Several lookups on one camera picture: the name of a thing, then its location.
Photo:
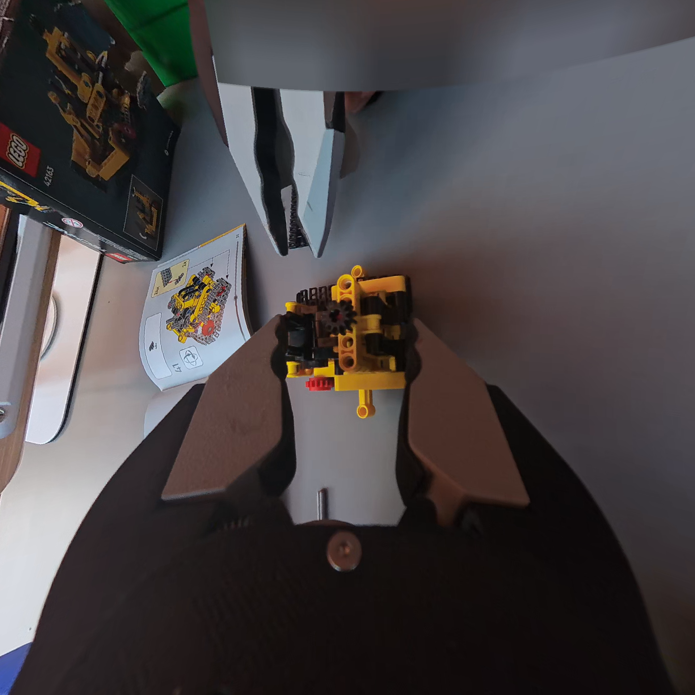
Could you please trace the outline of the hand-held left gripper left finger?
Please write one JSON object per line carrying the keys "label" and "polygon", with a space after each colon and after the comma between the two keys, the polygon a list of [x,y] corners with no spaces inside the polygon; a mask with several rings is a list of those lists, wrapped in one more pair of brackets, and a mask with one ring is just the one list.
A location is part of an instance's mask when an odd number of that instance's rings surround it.
{"label": "hand-held left gripper left finger", "polygon": [[285,316],[273,317],[207,379],[164,500],[280,497],[296,473]]}

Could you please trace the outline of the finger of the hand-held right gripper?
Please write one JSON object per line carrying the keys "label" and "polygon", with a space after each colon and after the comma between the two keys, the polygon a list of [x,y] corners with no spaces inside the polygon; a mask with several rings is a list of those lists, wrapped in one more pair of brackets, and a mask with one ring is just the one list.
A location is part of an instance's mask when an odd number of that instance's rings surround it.
{"label": "finger of the hand-held right gripper", "polygon": [[232,158],[274,250],[287,256],[297,196],[279,91],[222,82],[217,87]]}
{"label": "finger of the hand-held right gripper", "polygon": [[280,90],[279,100],[291,145],[298,221],[308,247],[320,258],[331,230],[343,168],[345,93]]}

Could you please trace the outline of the green storage bin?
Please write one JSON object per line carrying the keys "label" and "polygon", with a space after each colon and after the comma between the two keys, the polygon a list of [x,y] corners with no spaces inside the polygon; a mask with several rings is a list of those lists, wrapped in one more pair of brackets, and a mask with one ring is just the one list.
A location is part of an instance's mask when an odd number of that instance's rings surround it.
{"label": "green storage bin", "polygon": [[194,79],[187,1],[107,1],[165,87]]}

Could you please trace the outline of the yellow lego bulldozer model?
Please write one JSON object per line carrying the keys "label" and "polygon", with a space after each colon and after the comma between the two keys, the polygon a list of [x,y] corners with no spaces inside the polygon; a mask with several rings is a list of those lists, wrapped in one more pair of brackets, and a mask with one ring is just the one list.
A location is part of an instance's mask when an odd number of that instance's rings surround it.
{"label": "yellow lego bulldozer model", "polygon": [[333,284],[325,311],[286,302],[286,376],[313,393],[356,392],[357,416],[375,415],[375,391],[405,387],[412,287],[403,274],[369,276],[361,265]]}

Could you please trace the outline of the lego instruction booklet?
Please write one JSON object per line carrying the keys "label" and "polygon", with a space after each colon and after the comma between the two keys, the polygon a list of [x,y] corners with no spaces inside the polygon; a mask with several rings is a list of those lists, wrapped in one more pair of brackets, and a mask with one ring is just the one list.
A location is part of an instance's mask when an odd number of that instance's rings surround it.
{"label": "lego instruction booklet", "polygon": [[144,436],[251,336],[245,306],[245,241],[238,227],[159,265],[144,303],[138,347],[160,391]]}

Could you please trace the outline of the silver monitor stand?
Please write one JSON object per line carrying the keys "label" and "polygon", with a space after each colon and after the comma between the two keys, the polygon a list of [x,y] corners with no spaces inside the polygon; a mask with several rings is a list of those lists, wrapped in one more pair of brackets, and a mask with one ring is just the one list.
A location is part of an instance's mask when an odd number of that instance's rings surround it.
{"label": "silver monitor stand", "polygon": [[25,441],[57,439],[72,407],[101,256],[62,236]]}

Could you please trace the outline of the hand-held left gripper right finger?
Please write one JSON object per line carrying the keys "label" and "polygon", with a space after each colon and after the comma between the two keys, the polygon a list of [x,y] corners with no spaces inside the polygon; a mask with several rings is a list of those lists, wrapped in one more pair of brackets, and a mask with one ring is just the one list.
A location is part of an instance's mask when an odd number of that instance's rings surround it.
{"label": "hand-held left gripper right finger", "polygon": [[405,348],[395,475],[406,510],[452,527],[470,504],[527,507],[486,382],[419,319]]}

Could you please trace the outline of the dark lego set box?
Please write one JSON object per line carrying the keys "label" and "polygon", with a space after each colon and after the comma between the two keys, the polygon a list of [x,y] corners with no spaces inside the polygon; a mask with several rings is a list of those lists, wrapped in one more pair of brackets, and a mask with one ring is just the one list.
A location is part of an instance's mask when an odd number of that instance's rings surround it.
{"label": "dark lego set box", "polygon": [[101,2],[1,2],[1,204],[121,263],[161,258],[179,129]]}

